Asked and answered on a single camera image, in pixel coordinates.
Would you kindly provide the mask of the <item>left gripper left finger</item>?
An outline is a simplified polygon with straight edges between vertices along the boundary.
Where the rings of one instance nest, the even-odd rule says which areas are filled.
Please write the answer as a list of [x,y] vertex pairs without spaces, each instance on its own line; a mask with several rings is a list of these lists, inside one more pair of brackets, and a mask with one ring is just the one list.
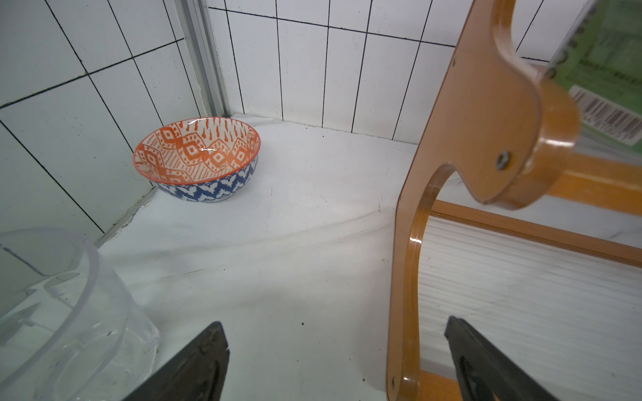
[[213,322],[126,399],[218,401],[229,359],[222,324]]

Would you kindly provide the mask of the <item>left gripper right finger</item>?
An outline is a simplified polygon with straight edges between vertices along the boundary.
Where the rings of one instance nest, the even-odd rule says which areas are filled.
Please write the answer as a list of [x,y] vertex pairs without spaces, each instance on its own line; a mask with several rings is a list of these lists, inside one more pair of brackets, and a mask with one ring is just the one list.
[[463,399],[556,399],[465,319],[449,317],[444,336]]

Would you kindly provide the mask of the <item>orange wooden two-tier shelf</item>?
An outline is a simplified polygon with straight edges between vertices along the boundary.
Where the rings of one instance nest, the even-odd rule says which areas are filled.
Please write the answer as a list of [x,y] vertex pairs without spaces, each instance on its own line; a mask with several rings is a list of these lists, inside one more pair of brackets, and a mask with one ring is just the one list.
[[512,1],[476,1],[456,45],[396,208],[386,392],[391,400],[463,399],[457,381],[420,366],[419,262],[426,223],[444,217],[640,267],[639,247],[440,202],[458,173],[479,203],[527,207],[547,192],[640,214],[638,168],[577,155],[578,108],[513,50]]

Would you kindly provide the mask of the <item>green tree lid jar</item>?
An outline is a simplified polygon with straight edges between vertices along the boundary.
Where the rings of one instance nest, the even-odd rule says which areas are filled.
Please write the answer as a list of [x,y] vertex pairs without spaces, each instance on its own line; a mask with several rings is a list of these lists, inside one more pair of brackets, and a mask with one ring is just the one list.
[[548,65],[583,135],[641,155],[641,2],[589,1]]

